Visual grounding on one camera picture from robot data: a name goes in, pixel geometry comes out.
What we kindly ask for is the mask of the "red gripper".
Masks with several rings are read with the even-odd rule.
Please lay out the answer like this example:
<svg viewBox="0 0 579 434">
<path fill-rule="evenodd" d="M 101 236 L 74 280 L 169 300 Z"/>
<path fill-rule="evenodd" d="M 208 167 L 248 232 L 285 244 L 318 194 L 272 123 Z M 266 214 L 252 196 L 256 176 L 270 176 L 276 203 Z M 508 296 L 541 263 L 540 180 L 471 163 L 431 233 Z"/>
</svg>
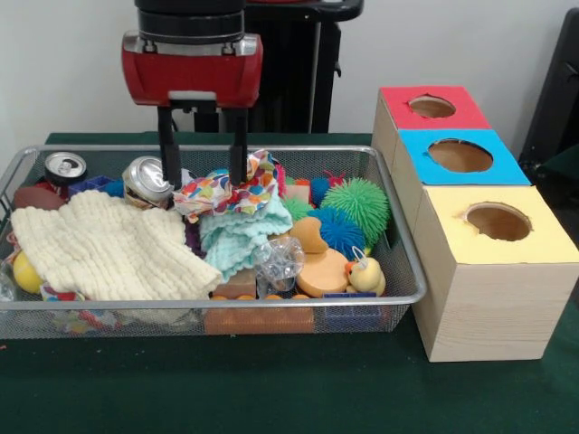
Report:
<svg viewBox="0 0 579 434">
<path fill-rule="evenodd" d="M 179 145 L 173 132 L 169 101 L 176 92 L 210 92 L 226 110 L 226 129 L 233 133 L 230 180 L 237 187 L 247 181 L 248 109 L 257 100 L 263 60 L 262 42 L 250 55 L 184 56 L 122 49 L 122 68 L 128 92 L 138 105 L 157 108 L 157 131 L 164 179 L 182 186 Z"/>
</svg>

